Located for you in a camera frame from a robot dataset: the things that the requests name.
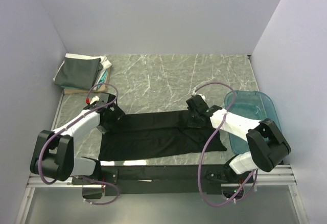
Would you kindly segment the black t shirt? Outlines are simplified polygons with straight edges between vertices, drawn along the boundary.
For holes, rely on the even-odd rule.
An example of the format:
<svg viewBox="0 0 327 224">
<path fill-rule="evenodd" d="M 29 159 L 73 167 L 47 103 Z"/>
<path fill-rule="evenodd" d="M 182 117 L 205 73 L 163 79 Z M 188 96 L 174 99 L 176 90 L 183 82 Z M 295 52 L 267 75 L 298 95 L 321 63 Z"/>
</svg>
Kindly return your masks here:
<svg viewBox="0 0 327 224">
<path fill-rule="evenodd" d="M 127 161 L 199 153 L 214 132 L 190 127 L 187 110 L 127 114 L 102 136 L 100 161 Z"/>
</svg>

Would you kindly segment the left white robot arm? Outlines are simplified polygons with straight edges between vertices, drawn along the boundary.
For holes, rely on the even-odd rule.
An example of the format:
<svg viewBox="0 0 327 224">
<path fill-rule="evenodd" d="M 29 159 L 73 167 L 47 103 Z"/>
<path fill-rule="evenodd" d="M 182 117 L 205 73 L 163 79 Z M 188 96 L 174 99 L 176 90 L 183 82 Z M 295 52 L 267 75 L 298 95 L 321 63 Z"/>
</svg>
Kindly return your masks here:
<svg viewBox="0 0 327 224">
<path fill-rule="evenodd" d="M 75 157 L 74 143 L 88 132 L 97 128 L 102 134 L 113 131 L 116 122 L 125 115 L 118 107 L 117 96 L 101 93 L 77 117 L 53 130 L 38 134 L 30 172 L 54 181 L 65 181 L 71 176 L 83 175 L 90 184 L 102 178 L 100 161 L 92 158 Z"/>
</svg>

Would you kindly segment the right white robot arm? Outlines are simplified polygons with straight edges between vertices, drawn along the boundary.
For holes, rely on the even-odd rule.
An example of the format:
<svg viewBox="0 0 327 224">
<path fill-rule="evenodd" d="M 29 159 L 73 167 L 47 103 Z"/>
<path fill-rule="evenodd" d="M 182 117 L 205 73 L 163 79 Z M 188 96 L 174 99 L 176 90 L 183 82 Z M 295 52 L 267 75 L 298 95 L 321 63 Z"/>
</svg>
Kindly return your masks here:
<svg viewBox="0 0 327 224">
<path fill-rule="evenodd" d="M 202 164 L 204 153 L 219 130 L 247 142 L 248 152 L 238 154 L 225 163 L 224 176 L 231 183 L 237 182 L 242 174 L 248 171 L 272 171 L 291 152 L 287 140 L 271 119 L 254 120 L 216 105 L 209 107 L 201 95 L 194 95 L 186 103 L 191 112 L 191 121 L 195 121 L 196 125 L 209 123 L 214 129 L 204 145 L 199 164 Z"/>
</svg>

